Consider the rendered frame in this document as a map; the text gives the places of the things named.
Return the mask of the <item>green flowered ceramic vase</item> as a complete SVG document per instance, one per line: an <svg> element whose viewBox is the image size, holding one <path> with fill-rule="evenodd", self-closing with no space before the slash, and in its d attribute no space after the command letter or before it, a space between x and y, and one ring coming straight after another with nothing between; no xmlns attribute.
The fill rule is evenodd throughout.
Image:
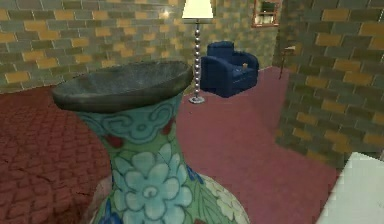
<svg viewBox="0 0 384 224"><path fill-rule="evenodd" d="M57 107L74 112L110 160L83 224L251 224L229 190L183 157L176 116L192 77L183 61L144 61L53 88Z"/></svg>

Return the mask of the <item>white shade floor lamp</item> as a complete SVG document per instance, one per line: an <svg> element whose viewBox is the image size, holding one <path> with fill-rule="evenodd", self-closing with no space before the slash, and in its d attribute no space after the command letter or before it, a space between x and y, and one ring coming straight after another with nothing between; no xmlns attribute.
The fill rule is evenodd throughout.
<svg viewBox="0 0 384 224"><path fill-rule="evenodd" d="M192 104L201 104L205 99L200 95L200 76L201 76L201 40L200 24L202 19L212 19L213 11L211 0L186 0L182 12L182 18L193 20L196 27L194 31L194 93L189 98Z"/></svg>

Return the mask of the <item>small wooden side table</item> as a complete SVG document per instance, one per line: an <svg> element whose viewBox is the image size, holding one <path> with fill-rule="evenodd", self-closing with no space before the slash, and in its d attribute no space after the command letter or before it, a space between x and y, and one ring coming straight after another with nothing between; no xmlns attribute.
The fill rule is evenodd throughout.
<svg viewBox="0 0 384 224"><path fill-rule="evenodd" d="M280 72L279 72L279 78L282 78L282 73L284 69L284 65L286 62L286 58L290 55L295 54L296 47L295 46L289 46L282 50L281 52L281 62L280 62Z"/></svg>

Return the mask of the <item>white furniture corner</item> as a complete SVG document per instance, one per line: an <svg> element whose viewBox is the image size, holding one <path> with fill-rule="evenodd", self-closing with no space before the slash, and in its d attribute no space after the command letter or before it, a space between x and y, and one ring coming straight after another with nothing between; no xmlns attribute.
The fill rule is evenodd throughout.
<svg viewBox="0 0 384 224"><path fill-rule="evenodd" d="M384 224L384 161L353 152L316 224Z"/></svg>

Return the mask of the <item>red framed wall picture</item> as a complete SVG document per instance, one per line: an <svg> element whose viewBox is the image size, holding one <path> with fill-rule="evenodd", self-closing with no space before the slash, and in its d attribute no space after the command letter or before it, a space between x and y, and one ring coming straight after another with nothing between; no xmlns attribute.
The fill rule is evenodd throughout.
<svg viewBox="0 0 384 224"><path fill-rule="evenodd" d="M254 0L253 28L277 27L282 0Z"/></svg>

